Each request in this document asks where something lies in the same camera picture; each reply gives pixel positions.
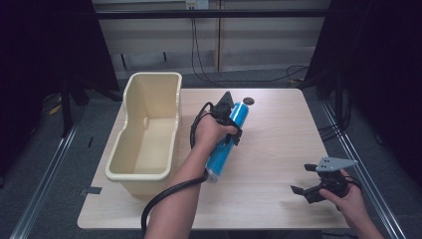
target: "forearm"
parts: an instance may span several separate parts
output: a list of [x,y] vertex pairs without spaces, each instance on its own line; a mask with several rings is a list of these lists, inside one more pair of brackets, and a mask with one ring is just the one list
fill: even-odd
[[[168,187],[203,174],[210,146],[195,146],[171,178]],[[188,238],[195,218],[200,185],[178,191],[159,202],[152,211],[145,238]]]

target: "white wall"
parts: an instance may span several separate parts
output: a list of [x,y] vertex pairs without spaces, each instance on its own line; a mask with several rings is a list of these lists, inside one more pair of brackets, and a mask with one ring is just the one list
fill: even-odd
[[[185,9],[185,2],[176,0],[93,2],[97,10]],[[327,9],[328,5],[329,0],[221,1],[222,9]],[[219,0],[210,1],[211,9],[219,7]],[[220,23],[218,19],[196,19],[196,28],[200,51],[212,51],[216,70],[231,71],[308,65],[322,23],[323,18],[227,18]],[[192,49],[190,19],[101,20],[101,26],[112,55],[188,53]]]

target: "person's hand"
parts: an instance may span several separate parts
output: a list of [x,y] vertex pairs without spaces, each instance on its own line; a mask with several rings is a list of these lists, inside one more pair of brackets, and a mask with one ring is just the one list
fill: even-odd
[[[344,169],[341,170],[341,174],[349,177]],[[349,183],[347,185],[347,194],[342,198],[326,189],[321,189],[319,194],[337,206],[338,210],[343,214],[347,225],[356,231],[358,238],[383,238],[369,218],[363,202],[362,192],[356,185]]]
[[[348,177],[348,173],[342,169],[341,174]],[[356,228],[360,223],[365,223],[369,219],[363,197],[360,189],[349,183],[347,185],[347,194],[340,198],[326,189],[321,189],[319,194],[325,199],[334,203],[338,210],[343,214],[345,221],[351,228]]]
[[236,134],[237,130],[233,126],[220,125],[210,115],[204,116],[198,124],[195,133],[195,146],[208,146],[214,148],[227,133]]

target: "gray floor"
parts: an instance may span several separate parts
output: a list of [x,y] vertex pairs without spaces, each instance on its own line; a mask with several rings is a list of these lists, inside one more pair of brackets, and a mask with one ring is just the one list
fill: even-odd
[[[291,68],[290,73],[300,68]],[[306,71],[291,76],[302,79]],[[243,72],[208,73],[212,83],[197,76],[183,75],[184,88],[285,88],[289,85],[286,69],[254,70]],[[127,78],[119,83],[124,87]],[[98,162],[103,153],[108,134],[120,103],[89,92],[91,102],[82,108],[73,106],[74,113],[81,113],[81,121],[51,188],[30,225],[29,238],[140,238],[140,231],[84,230],[77,220],[85,198],[81,189],[91,185]],[[328,120],[314,88],[305,89],[304,95],[318,127],[327,126]],[[43,115],[41,124],[25,150],[6,176],[6,185],[0,190],[0,238],[8,238],[29,204],[44,172],[61,142],[62,115]],[[419,238],[422,229],[422,190],[398,166],[388,147],[376,140],[376,133],[357,108],[352,109],[347,134],[373,178],[385,202],[392,209],[407,238]],[[329,156],[347,157],[339,141],[334,138],[324,143]],[[386,238],[388,230],[372,202],[367,198],[368,211]],[[351,230],[326,230],[329,233],[349,233]],[[227,232],[194,231],[191,238],[227,238]]]

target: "metal rail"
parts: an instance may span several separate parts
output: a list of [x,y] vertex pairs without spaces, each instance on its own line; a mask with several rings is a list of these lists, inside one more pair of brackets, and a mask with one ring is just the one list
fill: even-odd
[[37,187],[34,195],[31,198],[30,203],[25,208],[24,213],[22,214],[21,218],[19,219],[18,223],[15,226],[15,229],[10,236],[10,239],[24,239],[28,238],[31,229],[37,220],[38,214],[41,211],[41,208],[44,204],[44,201],[47,198],[47,194],[50,191],[50,188],[54,182],[54,179],[59,171],[60,165],[66,153],[74,139],[75,133],[77,131],[77,127],[79,122],[81,121],[84,115],[85,108],[83,108],[80,113],[78,114],[77,121],[70,129],[68,135],[60,141],[59,147],[56,150],[56,153],[53,156],[50,165],[48,166],[44,176]]
[[387,202],[382,197],[381,193],[376,187],[374,181],[372,180],[372,177],[369,175],[369,172],[366,170],[366,167],[362,159],[360,158],[359,154],[357,153],[356,149],[354,148],[347,134],[345,132],[341,132],[340,128],[336,126],[335,114],[331,105],[328,103],[322,103],[322,107],[332,127],[335,128],[336,133],[338,135],[338,140],[341,143],[349,159],[354,159],[359,162],[359,164],[355,167],[356,172],[365,188],[366,194],[368,195],[380,219],[382,220],[382,223],[387,229],[388,234],[390,235],[391,238],[405,239],[406,236],[404,235],[404,232],[400,228],[400,225],[398,224],[398,221],[395,215],[393,214]]

